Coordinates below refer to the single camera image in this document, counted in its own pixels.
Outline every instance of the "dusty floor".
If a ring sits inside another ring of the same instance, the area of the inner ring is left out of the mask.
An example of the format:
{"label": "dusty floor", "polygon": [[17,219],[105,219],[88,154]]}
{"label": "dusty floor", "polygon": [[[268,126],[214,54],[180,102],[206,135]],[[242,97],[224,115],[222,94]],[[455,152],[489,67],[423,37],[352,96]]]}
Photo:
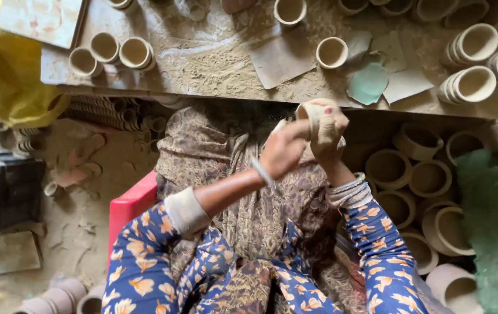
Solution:
{"label": "dusty floor", "polygon": [[[356,166],[368,155],[360,155],[359,146],[370,142],[387,142],[403,121],[419,121],[445,135],[462,129],[483,134],[494,151],[498,151],[498,121],[472,118],[415,115],[377,110],[348,110],[351,126],[345,134],[346,154],[357,160]],[[43,158],[47,163],[45,182],[51,171],[67,169],[71,149],[92,133],[71,121],[59,120],[52,125]],[[139,151],[135,135],[116,132],[107,136],[108,143],[95,153],[92,161],[103,167],[103,174],[82,186],[67,189],[56,202],[43,200],[42,220],[47,235],[38,237],[43,256],[40,270],[0,275],[0,313],[16,308],[22,299],[46,290],[54,278],[77,276],[97,284],[105,278],[109,203],[154,168],[157,154]],[[132,163],[135,171],[124,167]]]}

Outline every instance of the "woman's hand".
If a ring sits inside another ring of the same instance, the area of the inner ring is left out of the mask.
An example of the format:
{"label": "woman's hand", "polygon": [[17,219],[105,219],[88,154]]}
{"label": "woman's hand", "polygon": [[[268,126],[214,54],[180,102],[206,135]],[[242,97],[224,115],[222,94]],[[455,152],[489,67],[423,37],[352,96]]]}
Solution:
{"label": "woman's hand", "polygon": [[270,134],[259,162],[273,180],[281,179],[298,165],[305,150],[303,137],[309,128],[309,120],[298,120]]}

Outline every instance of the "dusty table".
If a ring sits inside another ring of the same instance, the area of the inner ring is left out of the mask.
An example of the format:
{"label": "dusty table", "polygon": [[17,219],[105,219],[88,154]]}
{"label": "dusty table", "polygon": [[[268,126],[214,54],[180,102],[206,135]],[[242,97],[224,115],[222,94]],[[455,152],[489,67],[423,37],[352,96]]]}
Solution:
{"label": "dusty table", "polygon": [[347,65],[335,70],[317,67],[280,86],[263,88],[251,62],[254,48],[278,37],[282,28],[273,17],[273,1],[263,0],[250,9],[227,15],[219,0],[201,0],[207,15],[200,22],[183,17],[171,1],[138,0],[141,10],[126,16],[104,0],[91,0],[78,43],[87,47],[98,32],[113,34],[123,42],[131,36],[147,39],[155,49],[157,67],[140,74],[125,67],[106,66],[95,79],[84,79],[67,66],[69,50],[44,45],[41,79],[64,85],[68,93],[100,93],[122,90],[124,96],[173,93],[190,96],[260,99],[301,103],[316,97],[336,99],[340,106],[432,113],[438,115],[498,118],[498,86],[482,104],[441,104],[437,87],[453,73],[443,68],[439,57],[458,30],[440,25],[418,25],[407,17],[382,19],[374,6],[351,18],[342,17],[335,1],[308,1],[302,26],[313,49],[327,37],[344,37],[351,30],[367,30],[380,36],[390,30],[411,32],[423,72],[435,88],[393,103],[383,97],[378,104],[362,106],[346,95],[346,85],[357,68]]}

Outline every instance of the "woman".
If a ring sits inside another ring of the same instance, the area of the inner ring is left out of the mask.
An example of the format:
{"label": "woman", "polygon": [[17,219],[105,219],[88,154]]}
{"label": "woman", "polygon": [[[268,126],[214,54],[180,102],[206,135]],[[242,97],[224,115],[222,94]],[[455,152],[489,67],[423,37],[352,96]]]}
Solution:
{"label": "woman", "polygon": [[[285,126],[270,135],[255,169],[185,189],[130,222],[113,246],[102,313],[263,313],[278,288],[295,313],[342,313],[311,277],[293,222],[287,221],[274,258],[248,262],[237,258],[219,230],[207,228],[229,204],[291,171],[305,149],[298,136],[308,128],[308,121]],[[354,176],[332,151],[316,157],[330,183],[327,201],[345,217],[362,256],[368,312],[428,313],[413,283],[415,261],[364,175]],[[169,252],[201,230],[195,257],[175,284]]]}

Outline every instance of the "bracelet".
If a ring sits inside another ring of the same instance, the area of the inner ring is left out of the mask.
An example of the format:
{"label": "bracelet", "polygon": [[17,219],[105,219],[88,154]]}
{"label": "bracelet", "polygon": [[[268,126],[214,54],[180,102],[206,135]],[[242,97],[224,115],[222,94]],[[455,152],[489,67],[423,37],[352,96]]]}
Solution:
{"label": "bracelet", "polygon": [[265,169],[263,169],[263,167],[261,166],[261,163],[259,162],[258,159],[254,158],[253,161],[253,168],[255,168],[255,170],[257,170],[257,172],[259,173],[259,175],[261,176],[261,178],[266,182],[266,185],[276,194],[278,194],[279,196],[282,196],[282,191],[276,186],[276,181],[274,181],[265,171]]}

